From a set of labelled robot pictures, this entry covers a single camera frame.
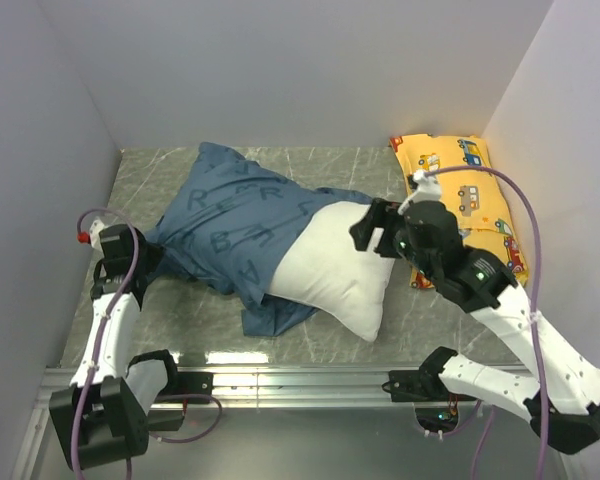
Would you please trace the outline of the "blue cartoon print pillowcase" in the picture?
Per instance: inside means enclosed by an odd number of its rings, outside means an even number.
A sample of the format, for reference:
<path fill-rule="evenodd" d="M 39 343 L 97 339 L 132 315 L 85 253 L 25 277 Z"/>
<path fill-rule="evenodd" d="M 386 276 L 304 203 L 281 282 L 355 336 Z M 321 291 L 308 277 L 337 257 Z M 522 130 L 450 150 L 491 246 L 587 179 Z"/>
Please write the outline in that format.
<path fill-rule="evenodd" d="M 188 178 L 144 234 L 164 251 L 153 275 L 236 294 L 245 335 L 279 336 L 316 310 L 270 295 L 275 270 L 312 217 L 341 201 L 367 206 L 371 198 L 356 190 L 307 189 L 228 146 L 203 142 Z"/>

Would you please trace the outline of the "white pillow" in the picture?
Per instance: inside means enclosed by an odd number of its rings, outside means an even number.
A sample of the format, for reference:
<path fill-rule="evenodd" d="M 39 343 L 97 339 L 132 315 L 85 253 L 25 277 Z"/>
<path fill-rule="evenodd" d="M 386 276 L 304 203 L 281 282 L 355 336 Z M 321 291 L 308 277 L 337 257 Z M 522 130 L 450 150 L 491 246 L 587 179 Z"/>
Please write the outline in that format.
<path fill-rule="evenodd" d="M 340 201 L 313 215 L 280 261 L 268 293 L 322 310 L 359 338 L 373 342 L 394 260 L 373 252 L 382 235 L 378 229 L 367 249 L 355 249 L 349 229 L 367 210 L 364 204 Z"/>

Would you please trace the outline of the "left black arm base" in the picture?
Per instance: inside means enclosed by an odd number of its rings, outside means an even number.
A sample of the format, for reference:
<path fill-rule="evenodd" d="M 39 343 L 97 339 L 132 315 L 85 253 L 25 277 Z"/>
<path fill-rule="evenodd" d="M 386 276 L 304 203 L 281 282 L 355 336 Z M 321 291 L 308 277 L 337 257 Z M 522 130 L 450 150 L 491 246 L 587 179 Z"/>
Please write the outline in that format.
<path fill-rule="evenodd" d="M 148 414 L 151 434 L 177 432 L 183 426 L 189 409 L 213 403 L 214 374 L 207 371 L 179 373 L 172 393 L 158 398 Z"/>

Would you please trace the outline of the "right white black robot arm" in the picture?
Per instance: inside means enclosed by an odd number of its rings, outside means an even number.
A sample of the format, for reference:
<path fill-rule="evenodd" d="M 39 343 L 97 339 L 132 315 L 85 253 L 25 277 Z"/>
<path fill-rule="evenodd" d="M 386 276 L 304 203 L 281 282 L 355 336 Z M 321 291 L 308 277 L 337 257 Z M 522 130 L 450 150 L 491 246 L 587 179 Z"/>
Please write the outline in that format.
<path fill-rule="evenodd" d="M 403 258 L 444 299 L 493 332 L 525 365 L 526 376 L 472 361 L 439 347 L 402 387 L 411 401 L 452 394 L 490 403 L 527 422 L 534 433 L 548 426 L 548 445 L 567 455 L 600 440 L 600 369 L 579 354 L 539 313 L 512 271 L 493 253 L 466 245 L 457 219 L 438 201 L 410 204 L 374 199 L 350 229 L 354 246 Z"/>

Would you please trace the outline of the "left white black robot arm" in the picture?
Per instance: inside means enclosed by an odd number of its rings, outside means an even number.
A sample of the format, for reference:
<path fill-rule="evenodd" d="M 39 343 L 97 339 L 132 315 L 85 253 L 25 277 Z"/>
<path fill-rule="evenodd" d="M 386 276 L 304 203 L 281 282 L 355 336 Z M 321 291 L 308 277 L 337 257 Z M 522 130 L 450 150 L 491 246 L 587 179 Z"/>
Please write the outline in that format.
<path fill-rule="evenodd" d="M 148 448 L 148 416 L 155 400 L 169 402 L 181 390 L 171 353 L 128 356 L 148 277 L 160 248 L 125 224 L 95 219 L 78 236 L 102 255 L 93 285 L 92 326 L 80 365 L 68 388 L 52 394 L 51 419 L 73 470 L 127 460 Z"/>

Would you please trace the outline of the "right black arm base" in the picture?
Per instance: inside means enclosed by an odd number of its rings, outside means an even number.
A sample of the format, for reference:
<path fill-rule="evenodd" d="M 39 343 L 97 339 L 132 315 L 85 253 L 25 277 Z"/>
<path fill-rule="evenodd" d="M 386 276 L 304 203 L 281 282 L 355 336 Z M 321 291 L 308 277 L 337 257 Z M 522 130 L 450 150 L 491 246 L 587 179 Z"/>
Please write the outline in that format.
<path fill-rule="evenodd" d="M 427 380 L 418 370 L 391 370 L 381 389 L 392 403 L 405 403 L 413 407 L 414 428 L 424 437 L 437 437 L 440 441 L 460 433 L 476 415 L 477 407 L 462 418 L 460 402 L 470 397 L 451 393 L 444 386 L 427 386 Z"/>

